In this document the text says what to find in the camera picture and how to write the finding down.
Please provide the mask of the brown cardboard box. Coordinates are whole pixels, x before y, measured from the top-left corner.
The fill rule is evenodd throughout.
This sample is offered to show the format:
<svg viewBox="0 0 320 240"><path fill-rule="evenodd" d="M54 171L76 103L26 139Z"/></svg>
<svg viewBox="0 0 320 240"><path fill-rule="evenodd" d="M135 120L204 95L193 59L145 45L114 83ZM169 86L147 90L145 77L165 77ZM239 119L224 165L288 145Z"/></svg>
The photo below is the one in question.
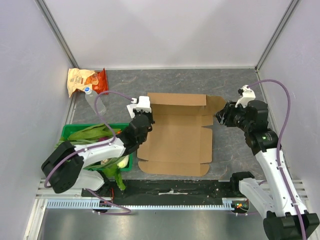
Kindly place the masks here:
<svg viewBox="0 0 320 240"><path fill-rule="evenodd" d="M206 94L149 92L155 123L137 150L147 174L202 177L213 160L214 115L226 101Z"/></svg>

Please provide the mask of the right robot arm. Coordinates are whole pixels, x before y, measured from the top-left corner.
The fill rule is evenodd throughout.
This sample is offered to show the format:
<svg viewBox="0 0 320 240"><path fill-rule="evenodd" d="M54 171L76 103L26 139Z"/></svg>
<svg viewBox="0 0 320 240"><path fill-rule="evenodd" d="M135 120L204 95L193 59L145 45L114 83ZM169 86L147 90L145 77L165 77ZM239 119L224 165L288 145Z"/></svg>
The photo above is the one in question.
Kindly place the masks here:
<svg viewBox="0 0 320 240"><path fill-rule="evenodd" d="M247 106L227 102L215 114L219 124L237 127L244 132L245 142L260 164L269 192L259 185L250 172L237 172L231 177L229 191L235 197L244 195L263 219L263 229L270 240L306 240L320 224L316 213L310 213L299 197L278 149L278 135L268 127L268 105L251 100Z"/></svg>

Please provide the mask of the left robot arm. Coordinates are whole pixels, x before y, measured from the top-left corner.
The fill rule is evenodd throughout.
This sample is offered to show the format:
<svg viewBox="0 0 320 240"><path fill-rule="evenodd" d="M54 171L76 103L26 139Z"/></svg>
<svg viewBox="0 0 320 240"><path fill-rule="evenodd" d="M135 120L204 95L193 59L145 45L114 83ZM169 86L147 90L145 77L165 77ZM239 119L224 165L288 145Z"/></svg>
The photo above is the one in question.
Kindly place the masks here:
<svg viewBox="0 0 320 240"><path fill-rule="evenodd" d="M109 183L100 173L85 168L105 159L128 156L147 140L155 123L153 114L142 110L133 113L128 126L111 139L87 145L73 145L69 140L61 143L41 166L44 187L61 194L74 185L84 188L84 183L88 183L88 188L99 197L106 196L110 191Z"/></svg>

